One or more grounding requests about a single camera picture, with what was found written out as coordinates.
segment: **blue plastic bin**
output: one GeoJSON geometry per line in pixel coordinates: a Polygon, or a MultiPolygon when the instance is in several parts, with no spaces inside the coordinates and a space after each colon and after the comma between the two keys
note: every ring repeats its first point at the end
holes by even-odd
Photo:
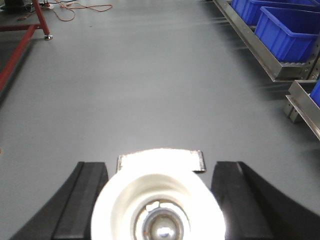
{"type": "Polygon", "coordinates": [[[310,97],[320,107],[320,81],[314,86],[314,89],[310,93],[310,97]]]}
{"type": "Polygon", "coordinates": [[[320,33],[320,12],[261,7],[255,34],[280,62],[305,63],[320,33]]]}
{"type": "Polygon", "coordinates": [[[261,15],[261,7],[317,11],[320,3],[316,0],[233,0],[231,6],[246,24],[255,26],[261,15]]]}

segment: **orange cable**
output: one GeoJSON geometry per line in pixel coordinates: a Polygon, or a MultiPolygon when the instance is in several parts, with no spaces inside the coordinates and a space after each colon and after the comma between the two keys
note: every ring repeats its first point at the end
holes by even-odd
{"type": "Polygon", "coordinates": [[[26,20],[27,18],[29,18],[31,15],[35,14],[36,12],[30,12],[28,13],[27,15],[24,15],[24,16],[20,16],[17,20],[18,21],[23,21],[23,20],[26,20]]]}
{"type": "Polygon", "coordinates": [[[75,12],[73,9],[92,9],[92,10],[95,10],[95,11],[97,11],[97,12],[102,13],[102,12],[106,12],[106,11],[112,9],[112,7],[113,7],[112,4],[102,4],[102,5],[89,5],[89,6],[86,6],[86,5],[82,5],[82,4],[78,3],[78,2],[67,3],[66,5],[64,5],[64,4],[62,4],[59,0],[55,0],[55,1],[59,4],[60,8],[62,8],[62,9],[67,9],[67,10],[73,12],[73,17],[72,17],[72,18],[70,18],[70,19],[62,19],[60,16],[58,16],[57,12],[56,12],[54,9],[52,9],[52,11],[53,11],[54,14],[57,16],[57,18],[58,18],[59,20],[63,21],[63,22],[70,22],[70,21],[72,21],[73,19],[75,19],[75,17],[76,17],[76,12],[75,12]],[[78,4],[78,5],[80,5],[80,6],[69,7],[69,6],[73,5],[73,4],[78,4]],[[108,8],[99,10],[99,9],[97,9],[97,8],[95,8],[95,7],[108,7],[108,8]]]}

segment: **metal leg foot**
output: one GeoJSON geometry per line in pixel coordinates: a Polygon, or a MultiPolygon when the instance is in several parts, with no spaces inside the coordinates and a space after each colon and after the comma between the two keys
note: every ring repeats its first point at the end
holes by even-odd
{"type": "Polygon", "coordinates": [[[301,117],[301,115],[298,113],[298,111],[296,109],[293,109],[289,118],[294,124],[300,123],[303,121],[303,118],[301,117]]]}
{"type": "Polygon", "coordinates": [[[284,109],[283,109],[285,116],[287,118],[290,118],[290,115],[291,115],[293,110],[294,110],[294,107],[292,106],[291,102],[288,101],[285,104],[284,109]]]}
{"type": "Polygon", "coordinates": [[[49,41],[52,40],[54,38],[54,36],[48,34],[48,35],[44,35],[44,40],[49,41]]]}

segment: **metal ball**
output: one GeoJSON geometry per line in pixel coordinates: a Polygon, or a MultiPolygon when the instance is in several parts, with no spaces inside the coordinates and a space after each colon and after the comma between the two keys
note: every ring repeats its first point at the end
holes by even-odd
{"type": "Polygon", "coordinates": [[[178,228],[168,216],[158,216],[150,229],[151,240],[177,240],[178,228]]]}

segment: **black bracket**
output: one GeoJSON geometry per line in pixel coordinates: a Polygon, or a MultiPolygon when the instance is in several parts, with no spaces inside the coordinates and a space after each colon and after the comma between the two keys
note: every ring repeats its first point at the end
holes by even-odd
{"type": "Polygon", "coordinates": [[[225,218],[226,240],[320,239],[320,216],[243,162],[218,162],[211,188],[225,218]]]}
{"type": "Polygon", "coordinates": [[[103,162],[78,162],[55,195],[10,240],[90,240],[94,204],[107,181],[103,162]]]}

